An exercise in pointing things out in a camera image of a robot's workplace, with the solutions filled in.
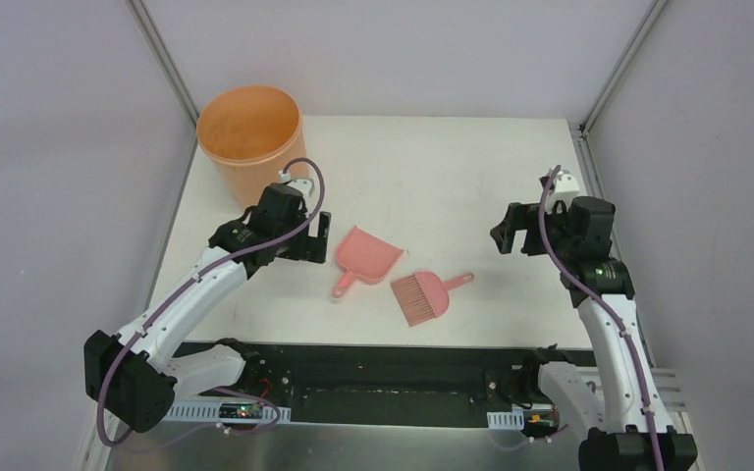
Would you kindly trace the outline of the pink plastic dustpan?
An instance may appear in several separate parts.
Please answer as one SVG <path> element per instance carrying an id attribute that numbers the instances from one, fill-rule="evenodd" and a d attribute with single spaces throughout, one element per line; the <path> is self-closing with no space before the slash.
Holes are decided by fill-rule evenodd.
<path id="1" fill-rule="evenodd" d="M 381 283 L 402 257 L 404 251 L 361 228 L 354 226 L 343 237 L 334 259 L 343 274 L 331 294 L 342 298 L 355 282 Z"/>

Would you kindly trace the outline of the pink hand brush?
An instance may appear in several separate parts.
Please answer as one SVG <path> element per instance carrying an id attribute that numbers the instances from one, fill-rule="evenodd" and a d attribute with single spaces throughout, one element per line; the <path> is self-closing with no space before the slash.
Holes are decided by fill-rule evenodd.
<path id="1" fill-rule="evenodd" d="M 450 291 L 473 281 L 471 272 L 442 280 L 434 272 L 417 271 L 390 282 L 390 288 L 408 326 L 413 328 L 444 315 L 450 306 Z"/>

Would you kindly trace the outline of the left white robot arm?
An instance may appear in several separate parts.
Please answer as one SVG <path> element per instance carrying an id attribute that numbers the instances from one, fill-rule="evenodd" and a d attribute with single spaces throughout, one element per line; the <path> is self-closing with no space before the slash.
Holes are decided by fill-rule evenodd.
<path id="1" fill-rule="evenodd" d="M 260 371 L 236 340 L 219 340 L 185 360 L 175 353 L 228 294 L 277 258 L 322 264 L 331 215 L 307 211 L 309 179 L 266 186 L 258 202 L 218 227 L 206 248 L 158 304 L 114 334 L 101 330 L 83 345 L 84 382 L 97 412 L 109 412 L 144 433 L 167 415 L 179 395 L 226 387 L 253 394 Z"/>

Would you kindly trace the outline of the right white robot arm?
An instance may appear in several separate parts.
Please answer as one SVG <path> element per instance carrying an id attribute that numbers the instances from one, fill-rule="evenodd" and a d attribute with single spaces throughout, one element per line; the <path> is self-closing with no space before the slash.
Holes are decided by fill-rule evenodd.
<path id="1" fill-rule="evenodd" d="M 541 358 L 518 375 L 533 402 L 549 398 L 579 440 L 582 470 L 688 470 L 698 458 L 692 434 L 676 429 L 648 365 L 626 266 L 612 257 L 616 207 L 592 196 L 570 202 L 512 203 L 490 235 L 502 254 L 524 232 L 527 256 L 547 255 L 557 266 L 590 338 L 602 391 L 576 368 Z"/>

